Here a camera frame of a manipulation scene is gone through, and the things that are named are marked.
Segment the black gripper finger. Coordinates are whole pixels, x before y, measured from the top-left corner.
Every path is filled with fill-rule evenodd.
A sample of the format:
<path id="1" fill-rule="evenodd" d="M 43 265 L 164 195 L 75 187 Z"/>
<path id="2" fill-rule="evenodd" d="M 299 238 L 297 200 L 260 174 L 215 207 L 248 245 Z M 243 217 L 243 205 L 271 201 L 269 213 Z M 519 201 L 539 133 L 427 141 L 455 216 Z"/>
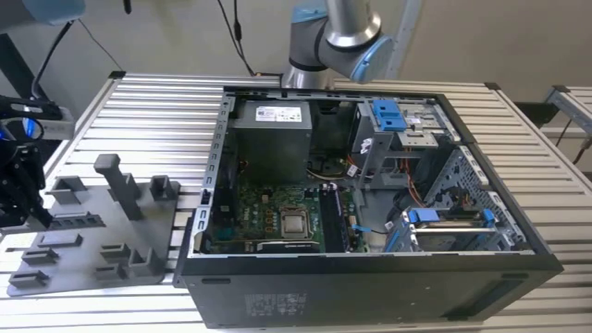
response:
<path id="1" fill-rule="evenodd" d="M 32 216 L 39 220 L 44 229 L 47 230 L 52 223 L 52 215 L 44 208 L 44 199 L 40 195 L 40 190 L 45 188 L 45 178 L 43 168 L 37 166 L 23 166 L 23 175 L 20 176 L 23 182 L 23 192 L 27 199 L 27 210 Z"/>

